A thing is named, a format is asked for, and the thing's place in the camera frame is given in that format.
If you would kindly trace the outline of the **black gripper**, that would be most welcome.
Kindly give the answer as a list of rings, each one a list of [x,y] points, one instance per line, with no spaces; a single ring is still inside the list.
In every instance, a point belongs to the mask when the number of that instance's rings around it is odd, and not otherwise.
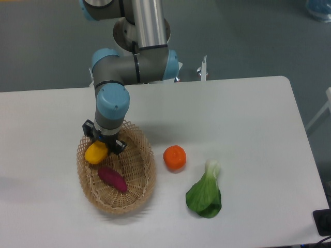
[[[118,140],[118,134],[120,128],[112,130],[97,130],[94,128],[94,123],[87,119],[82,125],[83,133],[86,137],[89,137],[93,142],[100,141],[106,144],[109,154],[119,155],[127,147],[127,143]]]

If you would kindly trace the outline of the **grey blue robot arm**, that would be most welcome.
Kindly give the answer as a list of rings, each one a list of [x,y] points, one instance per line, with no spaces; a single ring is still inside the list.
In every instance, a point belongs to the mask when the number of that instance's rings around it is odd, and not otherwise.
[[[168,48],[161,1],[80,1],[80,8],[88,20],[117,18],[123,24],[121,36],[131,43],[129,56],[109,48],[93,54],[95,119],[83,124],[85,136],[103,144],[106,154],[120,154],[127,146],[118,139],[130,104],[125,87],[174,80],[179,73],[178,56]]]

